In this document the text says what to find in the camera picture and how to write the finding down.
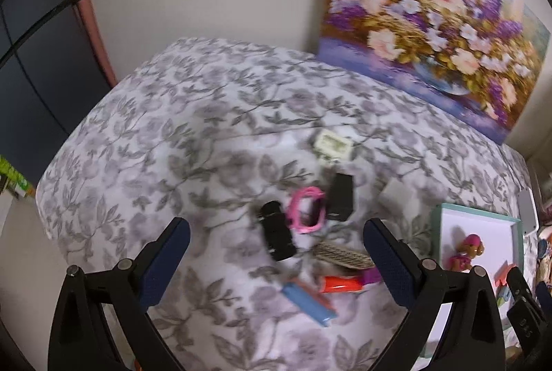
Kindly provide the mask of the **pink and blue utility cutter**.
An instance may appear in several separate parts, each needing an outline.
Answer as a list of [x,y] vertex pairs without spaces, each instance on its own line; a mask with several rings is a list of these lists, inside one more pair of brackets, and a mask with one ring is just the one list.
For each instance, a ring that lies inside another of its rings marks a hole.
[[495,276],[496,301],[499,308],[511,298],[512,293],[507,283],[507,276],[513,268],[515,268],[515,264],[505,264]]

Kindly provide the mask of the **pink puppy toy figure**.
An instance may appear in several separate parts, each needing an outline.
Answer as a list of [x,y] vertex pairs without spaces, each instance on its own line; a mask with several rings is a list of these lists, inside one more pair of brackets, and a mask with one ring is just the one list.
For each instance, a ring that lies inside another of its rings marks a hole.
[[470,271],[473,260],[485,252],[482,238],[476,234],[469,234],[462,242],[456,245],[456,252],[448,259],[447,269],[453,272]]

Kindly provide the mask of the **purple lighter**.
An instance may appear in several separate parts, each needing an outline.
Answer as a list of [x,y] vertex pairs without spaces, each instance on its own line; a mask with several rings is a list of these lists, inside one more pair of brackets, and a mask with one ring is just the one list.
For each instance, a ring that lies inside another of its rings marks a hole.
[[363,286],[366,286],[373,283],[379,283],[383,278],[376,267],[371,267],[361,271],[359,280]]

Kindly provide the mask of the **orange glue tube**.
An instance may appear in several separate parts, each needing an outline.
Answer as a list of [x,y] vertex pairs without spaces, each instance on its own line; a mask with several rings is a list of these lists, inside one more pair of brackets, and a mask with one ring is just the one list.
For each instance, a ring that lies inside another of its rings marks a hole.
[[322,276],[320,279],[321,293],[360,292],[362,281],[358,277]]

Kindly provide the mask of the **blue and pink case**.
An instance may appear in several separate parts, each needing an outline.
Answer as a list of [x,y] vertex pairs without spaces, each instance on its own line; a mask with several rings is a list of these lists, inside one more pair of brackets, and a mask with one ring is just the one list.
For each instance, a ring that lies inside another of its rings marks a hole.
[[332,307],[317,296],[312,296],[297,283],[285,283],[282,294],[301,312],[323,327],[329,327],[330,322],[337,318],[337,313]]

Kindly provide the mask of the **pink kids watch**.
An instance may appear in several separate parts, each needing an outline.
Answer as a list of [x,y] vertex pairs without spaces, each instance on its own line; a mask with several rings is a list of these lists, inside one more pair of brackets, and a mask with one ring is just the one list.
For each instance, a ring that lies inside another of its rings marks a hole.
[[326,222],[326,194],[315,186],[297,190],[287,206],[286,217],[296,233],[312,234]]

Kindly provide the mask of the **black toy car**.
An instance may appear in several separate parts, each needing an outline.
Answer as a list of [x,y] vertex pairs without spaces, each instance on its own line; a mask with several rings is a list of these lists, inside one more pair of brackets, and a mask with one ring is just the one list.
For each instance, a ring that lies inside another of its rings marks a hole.
[[264,204],[259,210],[258,222],[262,227],[268,253],[273,260],[281,262],[297,253],[288,219],[280,202],[273,200]]

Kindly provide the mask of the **teal rimmed white tray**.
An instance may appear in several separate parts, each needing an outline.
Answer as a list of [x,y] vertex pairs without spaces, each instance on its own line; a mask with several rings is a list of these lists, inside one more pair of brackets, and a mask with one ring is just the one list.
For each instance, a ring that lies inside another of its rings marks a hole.
[[456,252],[456,245],[469,234],[482,238],[483,255],[473,260],[476,267],[485,268],[496,293],[495,276],[505,264],[524,269],[523,229],[521,220],[502,214],[442,203],[430,215],[430,257],[447,269],[448,259]]

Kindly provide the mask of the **white rectangular device box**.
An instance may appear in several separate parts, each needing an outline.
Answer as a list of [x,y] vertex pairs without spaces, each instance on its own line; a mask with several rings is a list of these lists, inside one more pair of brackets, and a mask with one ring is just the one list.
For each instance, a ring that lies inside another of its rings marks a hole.
[[523,189],[518,194],[519,219],[524,235],[535,233],[539,228],[538,211],[531,189]]

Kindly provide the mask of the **white charger adapter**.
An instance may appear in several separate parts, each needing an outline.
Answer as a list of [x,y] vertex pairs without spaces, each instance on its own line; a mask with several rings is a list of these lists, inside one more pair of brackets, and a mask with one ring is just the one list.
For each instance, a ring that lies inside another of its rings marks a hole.
[[378,202],[391,212],[403,212],[414,197],[414,190],[400,180],[389,180],[381,193]]

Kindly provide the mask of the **gold patterned black box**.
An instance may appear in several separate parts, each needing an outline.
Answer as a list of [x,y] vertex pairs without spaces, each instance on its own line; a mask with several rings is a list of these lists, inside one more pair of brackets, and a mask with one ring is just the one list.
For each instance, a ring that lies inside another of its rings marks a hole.
[[365,252],[354,251],[325,241],[313,247],[313,256],[323,262],[348,269],[365,270],[374,267],[372,258]]

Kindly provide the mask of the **black charger cube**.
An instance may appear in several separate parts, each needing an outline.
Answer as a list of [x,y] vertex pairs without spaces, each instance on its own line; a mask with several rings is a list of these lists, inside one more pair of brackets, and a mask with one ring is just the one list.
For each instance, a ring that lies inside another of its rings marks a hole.
[[326,193],[326,219],[346,222],[355,210],[354,179],[336,173]]

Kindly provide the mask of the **floral grey blanket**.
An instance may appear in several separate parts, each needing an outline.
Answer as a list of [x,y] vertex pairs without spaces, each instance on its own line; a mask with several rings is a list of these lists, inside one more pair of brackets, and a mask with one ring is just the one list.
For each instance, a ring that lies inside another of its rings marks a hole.
[[[343,173],[355,181],[346,222],[297,235],[297,255],[268,255],[258,209],[329,183],[313,142],[322,129],[352,139]],[[403,212],[378,202],[389,180],[414,190]],[[403,318],[383,284],[331,300],[322,327],[281,292],[329,267],[319,241],[362,245],[366,219],[388,219],[420,254],[430,210],[443,202],[518,214],[522,156],[446,112],[371,78],[284,48],[181,39],[94,107],[40,180],[48,236],[85,271],[135,257],[177,216],[192,241],[149,314],[189,370],[364,370]]]

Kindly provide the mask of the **floral painting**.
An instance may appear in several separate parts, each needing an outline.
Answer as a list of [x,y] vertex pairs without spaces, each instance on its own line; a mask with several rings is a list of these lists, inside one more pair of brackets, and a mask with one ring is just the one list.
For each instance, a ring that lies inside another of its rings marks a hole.
[[509,136],[550,34],[522,0],[325,0],[319,58]]

